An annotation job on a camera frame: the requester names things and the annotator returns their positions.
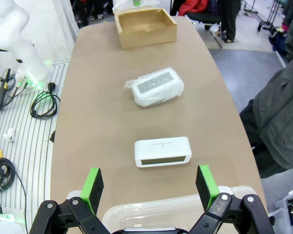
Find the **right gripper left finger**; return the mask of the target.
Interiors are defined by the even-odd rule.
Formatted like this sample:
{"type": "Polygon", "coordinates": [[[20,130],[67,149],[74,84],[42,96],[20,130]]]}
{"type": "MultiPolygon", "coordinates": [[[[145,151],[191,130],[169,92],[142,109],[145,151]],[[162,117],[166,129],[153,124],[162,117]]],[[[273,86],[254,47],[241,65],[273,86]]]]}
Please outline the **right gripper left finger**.
{"type": "Polygon", "coordinates": [[[45,200],[40,204],[30,232],[32,234],[65,234],[78,227],[83,234],[108,234],[109,231],[97,217],[104,189],[100,168],[91,168],[79,196],[58,204],[45,200]]]}

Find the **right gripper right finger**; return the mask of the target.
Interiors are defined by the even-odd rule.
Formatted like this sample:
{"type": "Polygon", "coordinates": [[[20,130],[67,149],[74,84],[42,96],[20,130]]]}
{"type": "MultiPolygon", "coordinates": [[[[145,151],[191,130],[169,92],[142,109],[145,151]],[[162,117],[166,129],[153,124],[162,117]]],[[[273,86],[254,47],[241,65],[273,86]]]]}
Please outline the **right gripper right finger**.
{"type": "Polygon", "coordinates": [[[196,181],[204,213],[190,234],[216,234],[222,224],[232,224],[239,234],[273,234],[274,230],[260,197],[237,198],[220,192],[208,165],[198,165],[196,181]]]}

